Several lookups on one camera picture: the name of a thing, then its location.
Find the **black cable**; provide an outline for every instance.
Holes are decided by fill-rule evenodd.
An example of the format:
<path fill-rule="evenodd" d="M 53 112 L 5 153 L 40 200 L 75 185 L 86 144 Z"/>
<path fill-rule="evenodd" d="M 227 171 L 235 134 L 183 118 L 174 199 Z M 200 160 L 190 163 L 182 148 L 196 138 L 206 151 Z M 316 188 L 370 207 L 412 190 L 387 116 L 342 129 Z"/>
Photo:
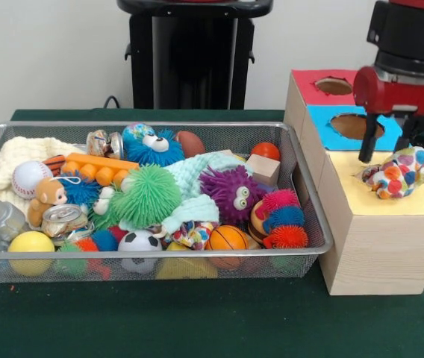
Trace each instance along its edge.
<path fill-rule="evenodd" d="M 121 106 L 119 105 L 119 101 L 117 100 L 116 97 L 114 97 L 113 95 L 110 95 L 109 97 L 107 97 L 107 100 L 105 102 L 105 105 L 103 106 L 103 108 L 107 108 L 107 106 L 109 105 L 109 102 L 111 101 L 111 99 L 114 101 L 114 103 L 116 104 L 116 108 L 120 108 Z"/>

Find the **wire mesh basket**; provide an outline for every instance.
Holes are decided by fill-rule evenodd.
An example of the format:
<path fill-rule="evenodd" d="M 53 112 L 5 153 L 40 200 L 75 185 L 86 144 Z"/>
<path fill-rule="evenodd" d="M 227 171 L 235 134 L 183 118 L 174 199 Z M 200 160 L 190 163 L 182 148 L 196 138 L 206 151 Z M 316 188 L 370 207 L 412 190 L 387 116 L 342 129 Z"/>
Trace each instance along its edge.
<path fill-rule="evenodd" d="M 9 122 L 0 125 L 0 149 L 15 136 L 55 137 L 83 145 L 89 132 L 122 131 L 124 122 Z M 153 122 L 155 129 L 191 131 L 207 151 L 230 149 L 246 155 L 260 142 L 271 142 L 281 152 L 278 188 L 295 189 L 305 214 L 309 244 L 301 249 L 236 251 L 129 251 L 0 253 L 0 283 L 97 280 L 160 280 L 193 278 L 303 277 L 318 255 L 333 245 L 328 222 L 299 141 L 292 128 L 275 122 Z M 214 260 L 238 261 L 229 271 L 217 268 Z M 128 265 L 149 266 L 147 274 L 131 273 Z"/>

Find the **brown monkey toy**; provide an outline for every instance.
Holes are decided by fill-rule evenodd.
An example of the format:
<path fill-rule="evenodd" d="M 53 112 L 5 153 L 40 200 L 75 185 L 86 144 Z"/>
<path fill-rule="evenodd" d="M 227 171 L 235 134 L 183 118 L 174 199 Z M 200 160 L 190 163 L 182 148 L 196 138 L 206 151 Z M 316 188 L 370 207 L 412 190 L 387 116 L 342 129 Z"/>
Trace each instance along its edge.
<path fill-rule="evenodd" d="M 52 178 L 42 179 L 36 187 L 36 198 L 30 201 L 28 222 L 32 227 L 40 227 L 43 213 L 50 207 L 65 204 L 68 198 L 63 184 Z"/>

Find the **red robot arm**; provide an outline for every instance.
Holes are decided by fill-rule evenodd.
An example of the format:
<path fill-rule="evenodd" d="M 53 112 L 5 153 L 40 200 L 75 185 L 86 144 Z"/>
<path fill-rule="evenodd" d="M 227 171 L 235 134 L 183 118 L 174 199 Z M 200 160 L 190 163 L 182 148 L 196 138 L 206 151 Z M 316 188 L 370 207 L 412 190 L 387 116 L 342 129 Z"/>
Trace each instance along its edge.
<path fill-rule="evenodd" d="M 405 120 L 395 151 L 410 143 L 424 116 L 424 0 L 378 1 L 367 41 L 378 46 L 373 66 L 358 71 L 355 102 L 368 113 L 359 159 L 371 161 L 379 115 Z"/>

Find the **shape sorter box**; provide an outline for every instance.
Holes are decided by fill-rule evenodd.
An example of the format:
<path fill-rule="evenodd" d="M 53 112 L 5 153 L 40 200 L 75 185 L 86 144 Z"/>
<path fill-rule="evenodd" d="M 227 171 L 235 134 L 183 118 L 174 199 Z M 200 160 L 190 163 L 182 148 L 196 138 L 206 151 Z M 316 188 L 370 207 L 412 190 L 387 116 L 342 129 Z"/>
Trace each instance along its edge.
<path fill-rule="evenodd" d="M 366 126 L 364 109 L 345 91 L 353 77 L 351 71 L 293 71 L 285 111 L 284 121 L 297 133 L 334 236 L 334 247 L 319 259 L 323 276 L 330 295 L 420 294 L 424 185 L 406 198 L 381 200 L 355 177 L 365 168 L 358 151 Z M 320 90 L 323 78 L 342 81 L 342 94 Z M 389 157 L 401 134 L 392 119 L 378 122 L 381 137 L 370 165 Z"/>
<path fill-rule="evenodd" d="M 355 106 L 355 75 L 356 71 L 349 70 L 291 73 L 284 122 L 295 129 L 315 186 L 322 176 L 327 151 L 360 150 L 366 112 Z M 383 116 L 378 123 L 381 136 L 375 149 L 392 151 L 402 130 L 396 121 Z"/>

